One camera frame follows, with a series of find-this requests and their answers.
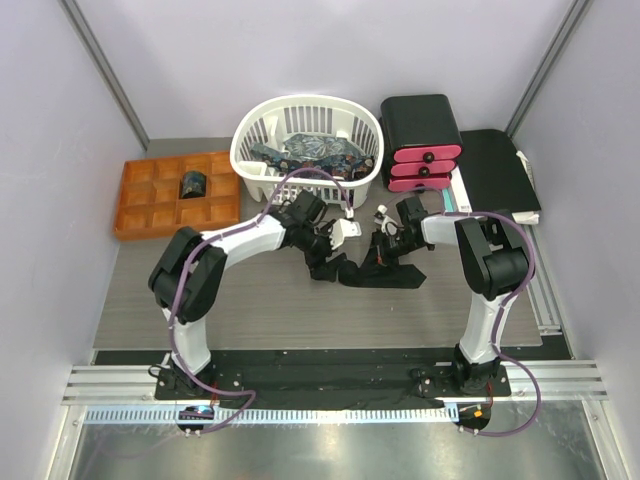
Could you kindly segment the white plastic basket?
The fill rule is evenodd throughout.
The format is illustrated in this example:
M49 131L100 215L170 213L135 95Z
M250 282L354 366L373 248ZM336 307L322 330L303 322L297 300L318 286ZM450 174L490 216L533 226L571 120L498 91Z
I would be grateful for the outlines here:
M385 141L363 106L338 97L297 94L272 98L242 119L230 162L250 196L275 204L307 190L328 204L364 204L379 174Z

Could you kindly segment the black pink drawer box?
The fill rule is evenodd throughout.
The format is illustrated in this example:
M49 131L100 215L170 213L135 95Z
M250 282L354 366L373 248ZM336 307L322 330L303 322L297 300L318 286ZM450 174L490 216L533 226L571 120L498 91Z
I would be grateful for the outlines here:
M385 146L381 175L389 191L450 186L463 142L446 95L388 97L381 103L380 125Z

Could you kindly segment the black tie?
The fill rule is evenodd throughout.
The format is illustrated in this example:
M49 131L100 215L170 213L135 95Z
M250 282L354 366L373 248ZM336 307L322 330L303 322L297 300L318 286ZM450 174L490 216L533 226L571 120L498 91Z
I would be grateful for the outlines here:
M394 272L389 265L379 273L362 273L360 265L354 261L347 261L340 269L338 281L352 288L366 289L418 289L426 280L416 266L408 272Z

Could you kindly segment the black folder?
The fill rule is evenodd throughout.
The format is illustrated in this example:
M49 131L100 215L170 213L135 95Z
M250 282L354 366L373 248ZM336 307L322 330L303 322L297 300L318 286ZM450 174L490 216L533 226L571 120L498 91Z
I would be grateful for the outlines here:
M457 157L471 210L540 212L541 205L511 138L496 129L460 133Z

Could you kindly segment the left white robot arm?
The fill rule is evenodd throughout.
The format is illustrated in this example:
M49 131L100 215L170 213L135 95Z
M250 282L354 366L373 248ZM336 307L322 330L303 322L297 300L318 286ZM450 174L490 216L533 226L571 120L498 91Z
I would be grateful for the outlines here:
M354 211L324 222L328 205L308 191L280 206L268 205L235 226L198 232L176 231L148 280L168 323L171 375L190 398L205 397L213 385L206 315L213 307L224 273L258 254L296 248L304 254L314 280L333 282L346 260L336 251L361 235Z

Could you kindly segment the orange wooden compartment tray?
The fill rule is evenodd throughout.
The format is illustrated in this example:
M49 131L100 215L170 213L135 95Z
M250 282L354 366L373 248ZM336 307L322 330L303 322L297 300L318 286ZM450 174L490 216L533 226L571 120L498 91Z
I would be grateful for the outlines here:
M204 195L182 196L184 175L204 175ZM120 241L172 236L190 226L216 230L240 221L241 182L229 153L199 152L128 161L121 176L113 234Z

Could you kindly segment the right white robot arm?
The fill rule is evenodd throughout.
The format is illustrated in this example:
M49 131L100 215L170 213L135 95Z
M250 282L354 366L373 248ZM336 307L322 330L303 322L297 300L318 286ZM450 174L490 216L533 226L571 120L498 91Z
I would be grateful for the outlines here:
M430 214L417 197L396 204L399 220L378 207L378 228L355 274L365 288L417 289L426 280L400 258L438 245L458 249L464 279L472 293L469 316L454 348L451 380L472 395L488 389L501 366L501 338L513 303L535 272L532 247L511 216L492 212Z

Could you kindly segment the floral patterned ties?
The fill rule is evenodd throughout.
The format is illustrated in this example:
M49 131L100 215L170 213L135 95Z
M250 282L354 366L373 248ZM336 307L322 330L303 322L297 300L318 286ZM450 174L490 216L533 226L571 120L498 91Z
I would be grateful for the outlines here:
M286 139L281 149L255 143L250 155L281 174L313 168L348 182L365 178L376 164L372 155L345 138L302 133Z

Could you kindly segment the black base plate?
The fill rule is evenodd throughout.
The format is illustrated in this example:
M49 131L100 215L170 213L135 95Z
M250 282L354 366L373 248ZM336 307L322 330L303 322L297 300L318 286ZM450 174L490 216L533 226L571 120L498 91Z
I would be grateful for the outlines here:
M156 381L157 400L224 408L401 410L511 394L504 366L464 383L446 348L217 350L196 381L171 359L148 373Z

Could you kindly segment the rolled dark patterned tie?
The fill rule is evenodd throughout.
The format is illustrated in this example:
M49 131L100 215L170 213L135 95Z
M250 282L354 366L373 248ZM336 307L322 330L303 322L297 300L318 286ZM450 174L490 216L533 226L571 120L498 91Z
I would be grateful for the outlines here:
M197 170L186 171L181 179L180 199L203 198L206 195L206 175Z

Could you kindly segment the white teal book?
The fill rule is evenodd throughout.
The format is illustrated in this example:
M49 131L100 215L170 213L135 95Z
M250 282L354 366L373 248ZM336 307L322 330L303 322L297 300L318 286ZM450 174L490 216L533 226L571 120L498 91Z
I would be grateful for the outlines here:
M535 189L534 177L529 160L520 150L516 152L516 155L520 159L522 168L525 171L527 178L529 179L532 189ZM458 167L456 167L451 172L449 191L451 207L448 207L448 210L462 212L471 211L471 203L468 198L464 181ZM538 225L540 220L540 213L538 211L525 211L515 213L513 217L515 221L521 225Z

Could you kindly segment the aluminium rail frame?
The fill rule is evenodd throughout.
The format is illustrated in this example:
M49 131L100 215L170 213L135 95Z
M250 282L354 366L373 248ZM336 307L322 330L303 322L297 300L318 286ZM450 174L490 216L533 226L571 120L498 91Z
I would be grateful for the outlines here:
M351 406L304 409L299 401L290 408L250 407L241 414L207 399L153 397L151 377L143 365L79 366L72 370L63 397L63 421L47 478L69 479L78 457L84 427L96 425L168 425L193 423L209 426L229 421L241 426L323 426L451 424L474 397L436 396L417 407ZM578 405L587 424L596 457L608 479L627 479L629 469L611 423L608 396L592 360L535 360L521 366L507 364L500 374L491 403L516 406L534 402Z

